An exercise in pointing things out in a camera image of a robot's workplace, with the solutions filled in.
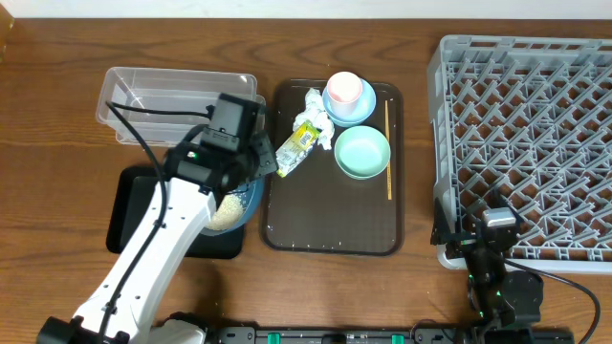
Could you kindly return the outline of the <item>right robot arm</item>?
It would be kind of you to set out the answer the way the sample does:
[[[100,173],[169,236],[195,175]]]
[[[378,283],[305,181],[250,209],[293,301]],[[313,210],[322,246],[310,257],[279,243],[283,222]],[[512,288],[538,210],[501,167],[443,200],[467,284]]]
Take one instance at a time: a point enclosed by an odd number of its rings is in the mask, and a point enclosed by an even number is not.
[[[434,201],[430,242],[465,260],[469,273],[468,296],[480,319],[456,329],[454,343],[533,343],[531,325],[540,320],[543,281],[525,271],[508,271],[503,253],[513,247],[523,219],[493,193],[497,207],[482,212],[472,232],[455,232],[448,223],[442,201]]]

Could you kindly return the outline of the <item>yellow green snack wrapper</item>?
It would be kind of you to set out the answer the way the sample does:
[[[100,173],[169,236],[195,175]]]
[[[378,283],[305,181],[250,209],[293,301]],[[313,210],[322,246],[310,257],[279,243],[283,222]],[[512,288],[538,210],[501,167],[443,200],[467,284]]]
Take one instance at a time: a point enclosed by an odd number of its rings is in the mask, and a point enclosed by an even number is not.
[[[277,175],[285,178],[308,156],[317,143],[319,131],[314,124],[305,120],[276,150]]]

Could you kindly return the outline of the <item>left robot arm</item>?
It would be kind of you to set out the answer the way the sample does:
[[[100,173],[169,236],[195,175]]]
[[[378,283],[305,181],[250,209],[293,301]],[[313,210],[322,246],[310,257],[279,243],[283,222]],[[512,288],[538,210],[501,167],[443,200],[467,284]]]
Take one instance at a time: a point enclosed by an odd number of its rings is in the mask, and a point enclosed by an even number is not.
[[[47,319],[39,343],[203,343],[207,329],[184,313],[160,327],[155,313],[178,266],[224,197],[276,171],[265,131],[191,129],[157,167],[139,226],[103,282],[70,321]]]

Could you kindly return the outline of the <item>white rice pile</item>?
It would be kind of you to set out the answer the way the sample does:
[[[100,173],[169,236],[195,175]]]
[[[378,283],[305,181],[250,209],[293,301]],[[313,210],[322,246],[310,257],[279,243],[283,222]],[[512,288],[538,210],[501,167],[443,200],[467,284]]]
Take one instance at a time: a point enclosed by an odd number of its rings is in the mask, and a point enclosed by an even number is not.
[[[215,231],[231,229],[244,212],[245,208],[242,206],[241,199],[236,195],[228,195],[207,224],[207,229]]]

